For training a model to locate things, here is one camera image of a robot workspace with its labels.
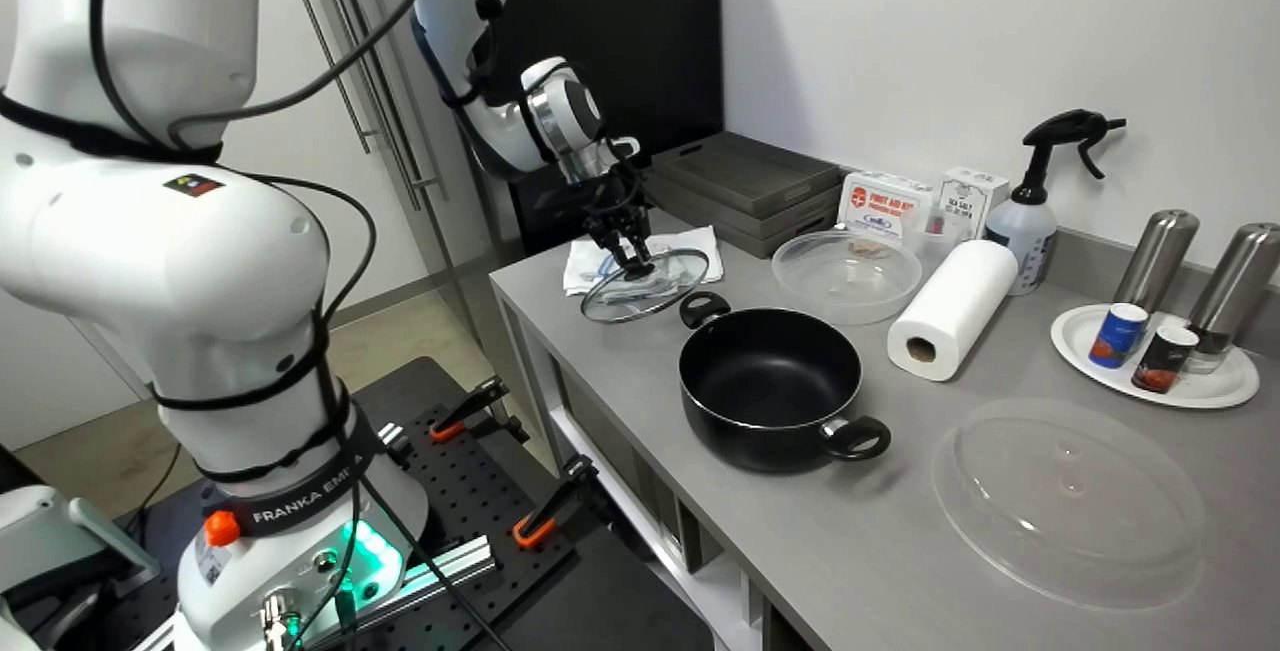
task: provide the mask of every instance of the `gray countertop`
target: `gray countertop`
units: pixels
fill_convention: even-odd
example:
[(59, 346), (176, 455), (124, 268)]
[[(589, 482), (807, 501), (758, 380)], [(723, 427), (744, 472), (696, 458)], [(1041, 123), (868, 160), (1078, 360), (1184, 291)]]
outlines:
[[(654, 212), (655, 231), (686, 224)], [(786, 304), (767, 260), (721, 244), (709, 285), (735, 308)], [(818, 647), (892, 650), (1280, 647), (1280, 363), (1254, 358), (1258, 395), (1230, 411), (1172, 411), (1092, 382), (1053, 350), (1056, 315), (1094, 303), (1060, 286), (1006, 301), (951, 382), (888, 359), (888, 322), (845, 327), (865, 367), (858, 399), (893, 431), (878, 460), (754, 475), (713, 457), (681, 409), (675, 310), (591, 324), (561, 276), (567, 246), (493, 274), (494, 286), (641, 457)], [(1201, 578), (1169, 605), (1088, 610), (1020, 586), (956, 535), (931, 478), (937, 446), (987, 402), (1064, 399), (1151, 437), (1193, 478), (1207, 515)]]

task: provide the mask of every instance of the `small cup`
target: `small cup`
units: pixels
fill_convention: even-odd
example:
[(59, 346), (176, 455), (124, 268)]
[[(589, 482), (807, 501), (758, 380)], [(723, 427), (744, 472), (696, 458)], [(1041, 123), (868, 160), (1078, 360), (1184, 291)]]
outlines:
[(1111, 304), (1089, 349), (1089, 359), (1102, 368), (1123, 367), (1129, 352), (1142, 338), (1143, 329), (1147, 329), (1147, 318), (1151, 315), (1142, 306)]
[(1133, 385), (1144, 391), (1169, 393), (1197, 344), (1199, 336), (1188, 327), (1158, 327), (1133, 372)]

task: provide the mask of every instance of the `paper towel roll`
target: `paper towel roll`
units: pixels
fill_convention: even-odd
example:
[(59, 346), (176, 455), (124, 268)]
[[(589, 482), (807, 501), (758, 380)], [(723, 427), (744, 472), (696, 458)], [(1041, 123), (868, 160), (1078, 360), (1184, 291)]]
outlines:
[(929, 381), (955, 376), (1018, 276), (1018, 260), (992, 240), (965, 240), (888, 327), (888, 358)]

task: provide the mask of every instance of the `spray bottle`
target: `spray bottle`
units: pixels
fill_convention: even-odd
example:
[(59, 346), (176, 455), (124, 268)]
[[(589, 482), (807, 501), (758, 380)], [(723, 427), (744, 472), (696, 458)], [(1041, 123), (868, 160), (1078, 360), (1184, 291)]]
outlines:
[(1093, 148), (1112, 128), (1125, 127), (1125, 119), (1107, 122), (1101, 113), (1075, 109), (1060, 113), (1037, 128), (1023, 139), (1032, 146), (1032, 162), (1027, 168), (1023, 182), (1009, 196), (1004, 205), (992, 208), (987, 217), (984, 237), (997, 244), (1006, 246), (1018, 258), (1018, 278), (1010, 288), (1010, 295), (1025, 295), (1036, 290), (1048, 272), (1048, 262), (1053, 253), (1053, 240), (1057, 233), (1057, 219), (1044, 201), (1044, 176), (1048, 171), (1048, 159), (1053, 146), (1080, 145), (1080, 160), (1093, 178), (1105, 178), (1097, 164), (1089, 159)]

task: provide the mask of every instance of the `folded white towel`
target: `folded white towel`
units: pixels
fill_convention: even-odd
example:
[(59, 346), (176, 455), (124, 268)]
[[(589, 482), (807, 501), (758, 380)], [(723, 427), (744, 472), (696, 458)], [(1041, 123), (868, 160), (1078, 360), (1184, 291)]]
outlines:
[[(622, 247), (628, 255), (631, 253), (631, 244), (626, 240), (622, 240)], [(668, 249), (699, 249), (707, 255), (709, 262), (703, 283), (719, 281), (724, 276), (724, 265), (721, 262), (719, 249), (716, 246), (716, 231), (712, 226), (691, 228), (691, 230), (681, 233), (657, 233), (645, 240), (645, 247), (653, 255)], [(568, 262), (564, 263), (564, 295), (586, 294), (600, 279), (616, 271), (618, 271), (618, 265), (608, 251), (595, 246), (595, 242), (589, 240), (589, 238), (573, 240), (568, 249)], [(635, 295), (653, 295), (654, 292), (660, 294), (657, 288), (645, 286), (646, 283), (652, 285), (653, 280), (641, 279), (630, 290)]]

